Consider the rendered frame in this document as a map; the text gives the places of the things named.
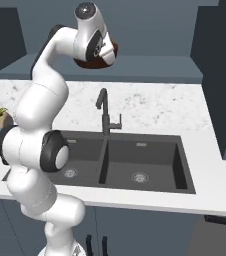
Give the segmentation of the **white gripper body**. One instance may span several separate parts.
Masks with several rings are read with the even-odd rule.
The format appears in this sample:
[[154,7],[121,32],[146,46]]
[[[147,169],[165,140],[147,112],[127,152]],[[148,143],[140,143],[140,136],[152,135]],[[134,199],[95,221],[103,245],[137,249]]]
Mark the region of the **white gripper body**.
[[104,60],[107,65],[112,65],[115,62],[113,44],[111,42],[104,43],[99,56]]

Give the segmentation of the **brown bowl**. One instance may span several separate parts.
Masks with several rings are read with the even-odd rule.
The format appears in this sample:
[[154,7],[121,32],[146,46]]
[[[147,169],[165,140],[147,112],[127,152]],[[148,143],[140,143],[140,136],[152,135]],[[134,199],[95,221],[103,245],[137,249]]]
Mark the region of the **brown bowl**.
[[93,59],[90,62],[81,61],[78,59],[75,59],[75,63],[85,69],[103,69],[109,67],[109,64],[107,64],[102,57],[97,56],[95,59]]

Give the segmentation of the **blue-grey open cabinet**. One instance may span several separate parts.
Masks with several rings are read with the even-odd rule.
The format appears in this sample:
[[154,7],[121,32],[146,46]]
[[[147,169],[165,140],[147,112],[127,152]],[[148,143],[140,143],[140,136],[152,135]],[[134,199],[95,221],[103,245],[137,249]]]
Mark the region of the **blue-grey open cabinet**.
[[56,24],[77,26],[74,10],[83,1],[100,9],[118,56],[106,69],[83,69],[60,56],[54,68],[68,81],[199,83],[190,57],[197,12],[219,0],[17,0],[27,54],[0,71],[1,79],[30,78],[37,52]]

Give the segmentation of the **dark cabinet door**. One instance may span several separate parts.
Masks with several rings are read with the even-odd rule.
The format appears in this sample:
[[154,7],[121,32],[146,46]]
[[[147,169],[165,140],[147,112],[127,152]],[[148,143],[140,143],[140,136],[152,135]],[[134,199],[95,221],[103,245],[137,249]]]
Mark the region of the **dark cabinet door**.
[[16,7],[0,7],[0,70],[26,55]]
[[191,58],[203,74],[208,111],[221,157],[226,160],[226,0],[198,8]]

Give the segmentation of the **dark grey tap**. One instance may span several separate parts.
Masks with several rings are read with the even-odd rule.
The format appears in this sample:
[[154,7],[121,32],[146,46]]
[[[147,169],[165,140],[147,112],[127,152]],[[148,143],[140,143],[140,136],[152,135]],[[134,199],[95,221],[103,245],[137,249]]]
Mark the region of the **dark grey tap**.
[[121,129],[122,128],[122,115],[119,115],[118,123],[110,122],[110,115],[108,112],[108,94],[107,89],[102,88],[100,90],[99,96],[97,98],[96,104],[97,109],[103,109],[102,113],[102,133],[104,136],[110,135],[111,129]]

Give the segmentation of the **dark grey double sink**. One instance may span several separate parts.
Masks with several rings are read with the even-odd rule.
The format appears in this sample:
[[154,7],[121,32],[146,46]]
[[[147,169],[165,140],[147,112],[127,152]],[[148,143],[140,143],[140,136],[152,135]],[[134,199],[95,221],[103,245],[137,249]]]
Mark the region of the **dark grey double sink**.
[[193,194],[182,140],[174,135],[64,131],[65,167],[47,177],[56,185]]

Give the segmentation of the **blue-grey cupboard door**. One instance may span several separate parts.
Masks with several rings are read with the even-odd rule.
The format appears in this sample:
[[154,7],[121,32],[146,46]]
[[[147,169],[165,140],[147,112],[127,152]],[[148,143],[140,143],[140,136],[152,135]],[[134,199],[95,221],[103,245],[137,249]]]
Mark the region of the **blue-grey cupboard door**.
[[97,234],[108,256],[186,256],[196,215],[96,207]]
[[17,201],[0,199],[0,256],[37,256],[46,245],[44,226],[23,215]]

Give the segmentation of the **grey dishwasher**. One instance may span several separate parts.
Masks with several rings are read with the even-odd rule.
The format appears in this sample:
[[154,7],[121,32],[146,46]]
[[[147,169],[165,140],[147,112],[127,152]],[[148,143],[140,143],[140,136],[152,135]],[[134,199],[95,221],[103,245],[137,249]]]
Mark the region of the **grey dishwasher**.
[[226,225],[206,222],[204,216],[194,225],[186,256],[226,256]]

